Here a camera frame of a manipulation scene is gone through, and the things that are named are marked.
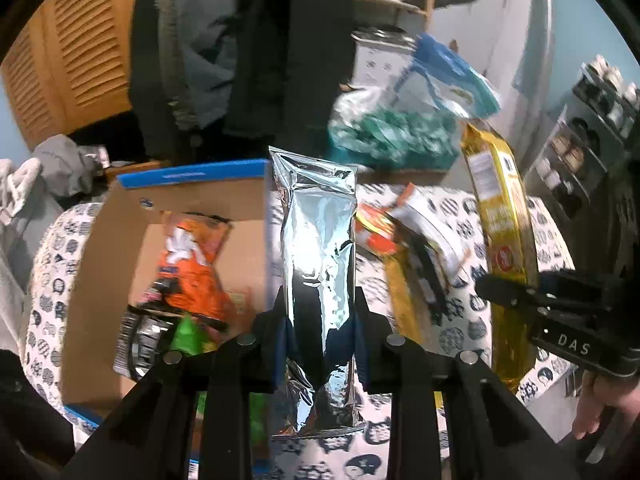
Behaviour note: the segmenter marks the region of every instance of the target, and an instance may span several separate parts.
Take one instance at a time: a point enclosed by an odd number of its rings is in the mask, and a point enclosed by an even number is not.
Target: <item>shiny metallic wrapper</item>
[[[362,428],[354,399],[355,168],[270,148],[282,200],[284,297],[295,348],[282,388],[286,422],[274,438]]]

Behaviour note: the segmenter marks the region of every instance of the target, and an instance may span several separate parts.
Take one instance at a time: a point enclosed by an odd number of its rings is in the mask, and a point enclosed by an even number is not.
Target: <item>silver rivet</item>
[[[255,335],[253,335],[251,332],[247,332],[246,334],[241,334],[238,336],[238,344],[240,346],[249,346],[254,344],[255,342]]]
[[[405,337],[400,334],[389,334],[386,336],[386,342],[391,346],[402,346],[405,341]]]
[[[478,354],[471,350],[460,352],[460,360],[468,365],[474,365],[478,362]]]
[[[162,360],[168,365],[177,365],[182,359],[182,352],[177,350],[171,350],[164,354]]]

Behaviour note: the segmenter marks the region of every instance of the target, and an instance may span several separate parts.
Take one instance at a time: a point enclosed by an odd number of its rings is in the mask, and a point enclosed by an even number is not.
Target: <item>louvered door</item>
[[[67,131],[129,110],[133,0],[46,0],[44,38]]]
[[[1,73],[30,148],[131,108],[129,32],[134,0],[45,0]]]

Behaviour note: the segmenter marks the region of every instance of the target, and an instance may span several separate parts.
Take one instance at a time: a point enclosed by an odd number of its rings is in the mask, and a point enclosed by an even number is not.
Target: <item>patterned tablecloth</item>
[[[486,272],[482,228],[476,213],[476,200],[466,192],[440,187],[419,187],[431,210],[446,222],[471,249],[471,257],[458,274],[447,297],[447,312],[441,326],[424,331],[426,349],[454,356],[461,350],[477,351],[491,360],[491,309],[474,293],[476,278]],[[359,186],[358,200],[374,206],[389,206],[403,186]],[[273,273],[275,285],[281,280],[279,259],[282,208],[274,193],[271,197],[274,240]],[[538,198],[527,199],[532,219],[540,270],[573,268],[573,262],[550,214]],[[23,361],[25,374],[37,391],[75,425],[79,440],[95,425],[70,412],[60,401],[60,356],[66,331],[66,305],[73,279],[92,222],[100,204],[75,206],[63,213],[45,234],[36,255],[31,288],[33,307]],[[382,263],[358,252],[356,284],[362,286],[371,310],[389,318],[395,325]],[[523,378],[518,398],[525,404],[539,397],[569,369],[561,358],[538,351],[535,367]],[[361,433],[328,439],[273,443],[272,469],[266,476],[281,480],[332,480],[366,476],[367,480],[386,476],[386,457],[390,438],[391,396],[367,395],[356,384],[356,398],[367,421]],[[449,456],[444,412],[438,411],[441,457]],[[197,478],[197,466],[190,478]]]

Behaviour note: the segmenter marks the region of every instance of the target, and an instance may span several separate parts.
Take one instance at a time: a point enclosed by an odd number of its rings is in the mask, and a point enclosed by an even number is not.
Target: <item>wall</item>
[[[14,165],[19,166],[30,156],[0,78],[0,158],[10,158]]]
[[[640,66],[617,28],[595,0],[553,0],[556,48],[547,109],[557,108],[577,81],[580,64],[602,54],[622,72],[625,82],[640,84]]]

